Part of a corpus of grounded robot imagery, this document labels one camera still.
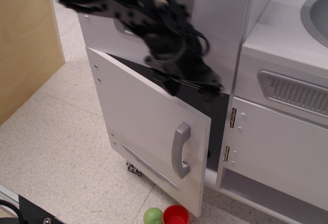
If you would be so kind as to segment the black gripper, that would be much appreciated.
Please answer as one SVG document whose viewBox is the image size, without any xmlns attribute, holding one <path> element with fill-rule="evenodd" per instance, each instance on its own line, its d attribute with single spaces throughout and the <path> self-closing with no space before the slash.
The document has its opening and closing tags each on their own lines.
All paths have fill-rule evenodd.
<svg viewBox="0 0 328 224">
<path fill-rule="evenodd" d="M 224 91 L 219 76 L 197 55 L 184 53 L 166 59 L 147 56 L 145 63 L 159 86 L 171 96 L 176 96 L 182 84 L 198 89 L 202 98 L 215 98 Z"/>
</svg>

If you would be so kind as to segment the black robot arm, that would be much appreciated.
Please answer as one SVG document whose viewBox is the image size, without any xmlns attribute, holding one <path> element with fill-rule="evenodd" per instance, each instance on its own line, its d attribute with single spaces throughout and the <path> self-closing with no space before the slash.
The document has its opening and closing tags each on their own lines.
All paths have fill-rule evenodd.
<svg viewBox="0 0 328 224">
<path fill-rule="evenodd" d="M 189 23 L 185 5 L 177 0 L 59 0 L 67 8 L 119 20 L 141 38 L 150 55 L 145 63 L 170 95 L 181 85 L 198 90 L 209 101 L 223 91 L 219 76 L 204 63 L 210 43 Z"/>
</svg>

